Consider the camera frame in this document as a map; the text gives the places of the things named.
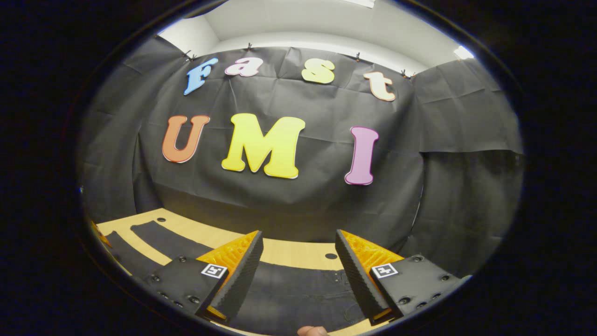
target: finger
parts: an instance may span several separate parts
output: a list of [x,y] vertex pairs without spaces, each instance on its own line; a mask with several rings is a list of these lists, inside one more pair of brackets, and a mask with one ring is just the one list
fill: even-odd
[[316,326],[307,331],[305,336],[328,336],[328,332],[322,326]]
[[298,336],[305,336],[307,334],[307,331],[309,331],[309,329],[311,329],[311,328],[313,328],[313,327],[310,325],[306,325],[306,326],[300,328],[297,331]]

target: yellow letter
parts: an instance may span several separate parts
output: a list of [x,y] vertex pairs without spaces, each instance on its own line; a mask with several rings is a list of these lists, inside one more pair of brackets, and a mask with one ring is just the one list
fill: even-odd
[[369,87],[371,87],[371,93],[378,99],[391,102],[396,99],[396,95],[389,93],[386,88],[386,84],[391,85],[392,80],[383,76],[381,72],[370,72],[365,74],[365,78],[369,80]]
[[301,74],[306,81],[328,84],[334,80],[334,73],[331,71],[336,67],[328,60],[308,59],[304,67]]
[[299,170],[294,166],[294,156],[299,133],[304,128],[303,120],[282,117],[265,136],[254,114],[235,114],[230,120],[234,124],[234,132],[228,157],[222,161],[222,168],[236,172],[243,171],[245,169],[245,163],[242,161],[244,148],[249,168],[254,173],[272,152],[269,163],[263,168],[265,174],[285,179],[294,179],[299,175]]

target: black mat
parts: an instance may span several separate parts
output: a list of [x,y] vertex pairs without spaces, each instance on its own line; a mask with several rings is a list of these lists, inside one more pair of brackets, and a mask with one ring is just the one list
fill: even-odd
[[[211,250],[153,221],[134,225],[131,230],[169,258],[181,254],[200,256]],[[107,238],[113,246],[110,251],[133,275],[143,277],[160,267],[116,232]],[[364,319],[344,270],[310,270],[259,262],[247,298],[228,325],[258,334],[295,335],[305,325],[323,325],[334,331]]]

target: black fabric backdrop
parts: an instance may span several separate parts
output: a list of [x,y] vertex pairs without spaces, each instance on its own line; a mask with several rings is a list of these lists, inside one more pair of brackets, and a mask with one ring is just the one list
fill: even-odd
[[[78,167],[94,221],[164,207],[273,239],[332,242],[341,228],[404,255],[422,253],[458,276],[476,270],[507,230],[520,195],[522,142],[504,91],[476,60],[446,63],[408,80],[363,60],[304,48],[232,50],[194,62],[181,54],[151,39],[93,100]],[[184,96],[186,73],[212,57],[219,62],[205,84]],[[264,60],[256,76],[224,74],[242,57]],[[331,84],[302,79],[304,62],[314,57],[335,64]],[[371,94],[363,78],[371,71],[393,81],[396,100]],[[255,114],[264,133],[281,117],[305,121],[298,178],[272,178],[263,167],[257,173],[221,168],[237,113]],[[161,151],[173,115],[211,118],[195,155],[183,164],[167,161]],[[352,126],[380,135],[369,186],[344,182]],[[189,132],[187,123],[179,148]]]

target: purple letter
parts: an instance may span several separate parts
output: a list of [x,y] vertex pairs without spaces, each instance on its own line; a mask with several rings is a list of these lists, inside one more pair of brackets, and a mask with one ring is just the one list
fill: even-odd
[[352,167],[344,181],[348,184],[368,185],[373,182],[371,174],[371,156],[373,143],[379,135],[366,127],[351,127],[350,132],[355,137],[355,152],[352,154]]

